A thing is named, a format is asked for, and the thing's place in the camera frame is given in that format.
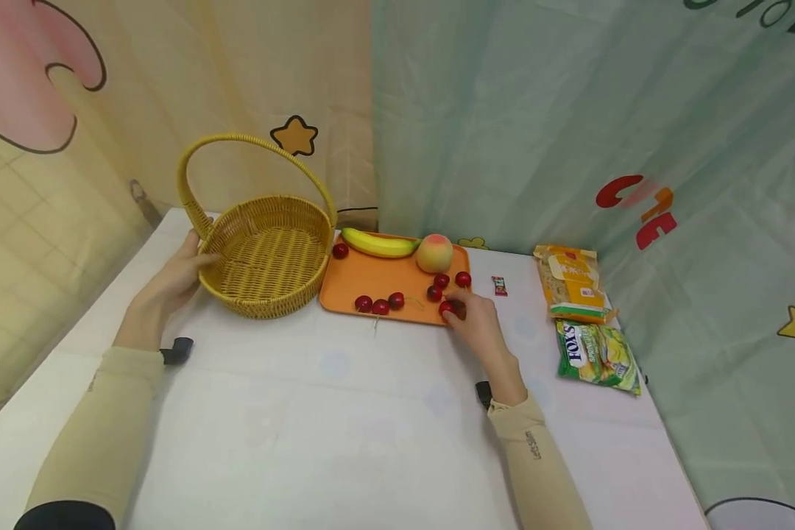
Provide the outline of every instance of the basket handle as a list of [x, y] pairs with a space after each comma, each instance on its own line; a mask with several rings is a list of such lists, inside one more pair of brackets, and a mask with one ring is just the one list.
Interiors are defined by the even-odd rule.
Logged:
[[188, 174], [186, 173], [186, 168], [188, 167], [188, 161], [191, 159], [191, 156], [194, 155], [195, 152], [200, 149], [200, 147], [207, 144], [214, 144], [215, 141], [245, 141], [247, 144], [258, 145], [259, 147], [268, 149], [271, 152], [276, 152], [277, 155], [295, 164], [295, 166], [300, 169], [303, 174], [307, 175], [310, 182], [315, 185], [315, 188], [318, 188], [318, 193], [321, 194], [321, 197], [324, 197], [324, 202], [327, 205], [327, 216], [330, 217], [330, 226], [332, 228], [336, 228], [338, 213], [336, 212], [336, 205], [333, 202], [333, 197], [330, 195], [330, 192], [327, 191], [326, 186], [321, 184], [320, 180], [318, 180], [318, 177], [315, 177], [314, 173], [310, 172], [309, 168], [306, 167], [303, 162], [297, 158], [294, 158], [288, 154], [288, 152], [280, 149], [280, 147], [275, 146], [274, 144], [271, 144], [269, 141], [265, 141], [262, 138], [257, 138], [257, 136], [227, 132], [224, 134], [205, 136], [204, 138], [196, 141], [196, 143], [190, 146], [189, 149], [184, 152], [182, 157], [180, 157], [180, 165], [177, 167], [177, 188], [180, 190], [180, 200], [183, 202], [185, 212], [188, 214], [189, 219], [191, 219], [191, 223], [194, 225], [194, 229], [201, 239], [206, 239], [209, 236], [209, 230], [212, 228], [212, 221], [208, 218], [207, 214], [203, 212], [203, 208], [201, 205], [199, 205], [199, 203], [197, 203], [197, 199], [195, 199], [195, 196], [191, 191], [191, 187], [188, 185]]

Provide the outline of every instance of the banana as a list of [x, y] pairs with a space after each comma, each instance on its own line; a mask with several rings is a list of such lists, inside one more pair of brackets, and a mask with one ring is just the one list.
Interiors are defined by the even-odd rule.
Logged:
[[405, 258], [418, 249], [420, 239], [409, 241], [407, 239], [380, 238], [373, 234], [364, 233], [356, 228], [342, 228], [342, 239], [348, 245], [379, 258]]

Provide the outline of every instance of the cartoon cloud print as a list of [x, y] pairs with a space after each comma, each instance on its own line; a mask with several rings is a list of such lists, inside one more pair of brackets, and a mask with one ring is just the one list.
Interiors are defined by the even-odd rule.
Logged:
[[0, 1], [0, 138], [37, 154], [70, 144], [76, 118], [50, 82], [51, 68], [67, 68], [97, 91], [106, 67], [86, 30], [45, 0]]
[[795, 530], [795, 508], [767, 498], [728, 498], [707, 509], [713, 530]]

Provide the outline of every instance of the wicker basket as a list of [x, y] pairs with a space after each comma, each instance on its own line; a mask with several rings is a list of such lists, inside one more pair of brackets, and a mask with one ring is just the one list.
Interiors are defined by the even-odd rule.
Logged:
[[[215, 141], [246, 141], [285, 158], [306, 174], [327, 206], [324, 212], [299, 197], [270, 195], [242, 202], [213, 223], [189, 188], [186, 167], [200, 147]], [[185, 211], [203, 239], [201, 253], [219, 253], [201, 270], [203, 286], [243, 317], [277, 318], [307, 305], [321, 288], [336, 227], [336, 206], [326, 187], [288, 152], [256, 136], [219, 134], [189, 147], [177, 169]]]

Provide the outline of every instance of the cherry stem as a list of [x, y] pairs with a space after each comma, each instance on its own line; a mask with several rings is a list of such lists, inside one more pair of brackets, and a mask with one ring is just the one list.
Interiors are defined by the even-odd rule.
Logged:
[[418, 303], [418, 305], [421, 306], [421, 309], [424, 309], [423, 303], [421, 303], [420, 300], [418, 299], [404, 299], [404, 300], [412, 300], [413, 302]]

